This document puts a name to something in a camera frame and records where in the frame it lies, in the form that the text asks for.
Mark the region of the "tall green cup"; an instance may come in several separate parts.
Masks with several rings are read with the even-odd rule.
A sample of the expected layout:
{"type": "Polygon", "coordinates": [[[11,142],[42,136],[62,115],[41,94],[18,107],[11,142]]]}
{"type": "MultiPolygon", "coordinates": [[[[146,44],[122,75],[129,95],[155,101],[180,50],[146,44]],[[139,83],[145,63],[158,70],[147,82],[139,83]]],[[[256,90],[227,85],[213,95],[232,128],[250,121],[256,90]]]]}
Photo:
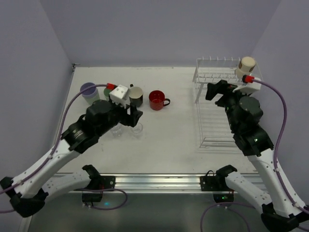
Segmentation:
{"type": "Polygon", "coordinates": [[[109,100],[109,98],[110,98],[109,94],[110,94],[111,91],[112,90],[107,88],[107,87],[104,89],[103,94],[104,94],[105,100],[107,100],[107,101],[109,100]]]}

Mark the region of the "black mug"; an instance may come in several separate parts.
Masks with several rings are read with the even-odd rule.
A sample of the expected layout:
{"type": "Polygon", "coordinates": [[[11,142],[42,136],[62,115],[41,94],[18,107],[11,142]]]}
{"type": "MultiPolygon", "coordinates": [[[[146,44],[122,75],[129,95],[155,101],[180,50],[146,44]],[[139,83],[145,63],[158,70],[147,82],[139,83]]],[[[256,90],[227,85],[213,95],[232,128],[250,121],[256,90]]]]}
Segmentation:
{"type": "Polygon", "coordinates": [[[130,103],[134,104],[136,107],[141,107],[143,104],[143,90],[140,87],[130,84],[129,100],[130,103]]]}

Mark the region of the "red mug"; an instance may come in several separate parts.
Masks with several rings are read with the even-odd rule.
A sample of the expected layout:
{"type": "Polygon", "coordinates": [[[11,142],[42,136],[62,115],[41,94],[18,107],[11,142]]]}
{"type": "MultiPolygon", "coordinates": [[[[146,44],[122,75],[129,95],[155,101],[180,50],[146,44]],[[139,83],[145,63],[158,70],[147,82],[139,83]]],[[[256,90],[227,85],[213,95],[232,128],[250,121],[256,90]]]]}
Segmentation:
{"type": "Polygon", "coordinates": [[[163,109],[170,104],[170,99],[165,97],[165,94],[160,90],[154,90],[149,94],[150,108],[156,111],[163,109]]]}

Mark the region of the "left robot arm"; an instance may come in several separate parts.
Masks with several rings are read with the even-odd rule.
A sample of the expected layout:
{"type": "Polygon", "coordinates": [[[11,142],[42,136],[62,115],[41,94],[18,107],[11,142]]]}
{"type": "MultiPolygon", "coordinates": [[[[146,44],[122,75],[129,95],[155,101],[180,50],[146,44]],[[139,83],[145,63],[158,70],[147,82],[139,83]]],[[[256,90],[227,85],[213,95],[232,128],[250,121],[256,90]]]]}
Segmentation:
{"type": "Polygon", "coordinates": [[[122,107],[106,100],[95,101],[35,164],[18,176],[4,177],[0,181],[4,193],[10,198],[12,211],[27,218],[39,212],[47,201],[69,191],[98,191],[103,185],[102,177],[93,165],[85,165],[79,172],[58,180],[52,180],[52,177],[97,144],[99,138],[116,125],[136,126],[142,114],[134,104],[122,107]]]}

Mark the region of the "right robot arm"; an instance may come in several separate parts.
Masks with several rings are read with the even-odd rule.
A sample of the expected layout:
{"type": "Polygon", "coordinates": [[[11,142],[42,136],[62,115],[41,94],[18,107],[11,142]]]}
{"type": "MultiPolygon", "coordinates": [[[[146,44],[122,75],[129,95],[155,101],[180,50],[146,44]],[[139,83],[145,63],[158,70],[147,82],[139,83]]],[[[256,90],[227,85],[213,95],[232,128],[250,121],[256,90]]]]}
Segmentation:
{"type": "Polygon", "coordinates": [[[266,190],[249,182],[231,165],[216,171],[216,178],[235,190],[260,214],[270,232],[290,232],[309,219],[309,207],[287,179],[267,132],[259,125],[263,111],[259,101],[225,80],[208,83],[206,99],[217,94],[216,105],[224,108],[233,139],[260,175],[266,190]]]}

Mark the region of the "clear glass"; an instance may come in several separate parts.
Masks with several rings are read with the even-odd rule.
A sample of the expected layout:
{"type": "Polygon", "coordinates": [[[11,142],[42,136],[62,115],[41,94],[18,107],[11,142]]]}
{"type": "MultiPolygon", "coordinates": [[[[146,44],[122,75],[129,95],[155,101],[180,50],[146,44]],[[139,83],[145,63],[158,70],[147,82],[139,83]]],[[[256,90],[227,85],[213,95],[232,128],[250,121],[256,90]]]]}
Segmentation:
{"type": "Polygon", "coordinates": [[[123,134],[122,124],[117,124],[116,126],[114,126],[113,128],[110,129],[110,132],[113,135],[113,137],[121,136],[123,134]]]}
{"type": "Polygon", "coordinates": [[[137,123],[136,126],[131,128],[131,132],[135,137],[141,136],[143,132],[143,125],[141,123],[137,123]]]}

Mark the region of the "cream cup with brown band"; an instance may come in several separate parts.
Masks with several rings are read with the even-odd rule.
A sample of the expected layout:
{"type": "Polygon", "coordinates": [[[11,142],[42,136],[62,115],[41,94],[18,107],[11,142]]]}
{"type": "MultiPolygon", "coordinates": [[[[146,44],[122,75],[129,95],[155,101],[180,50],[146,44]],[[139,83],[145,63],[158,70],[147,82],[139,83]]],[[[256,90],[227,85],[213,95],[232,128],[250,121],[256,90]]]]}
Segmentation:
{"type": "Polygon", "coordinates": [[[249,56],[243,57],[235,69],[235,75],[238,79],[241,79],[243,75],[249,75],[252,73],[255,66],[256,61],[254,58],[249,56]]]}

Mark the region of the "purple cup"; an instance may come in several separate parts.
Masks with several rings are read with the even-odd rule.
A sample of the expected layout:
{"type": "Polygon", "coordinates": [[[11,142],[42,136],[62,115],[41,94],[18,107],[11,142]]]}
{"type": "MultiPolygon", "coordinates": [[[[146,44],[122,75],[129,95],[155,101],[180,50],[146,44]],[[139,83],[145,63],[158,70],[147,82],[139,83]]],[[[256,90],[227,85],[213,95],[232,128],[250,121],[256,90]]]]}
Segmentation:
{"type": "Polygon", "coordinates": [[[87,82],[80,87],[80,91],[83,91],[82,97],[89,105],[92,105],[95,101],[100,100],[98,89],[96,87],[91,87],[94,85],[95,84],[92,82],[87,82]]]}

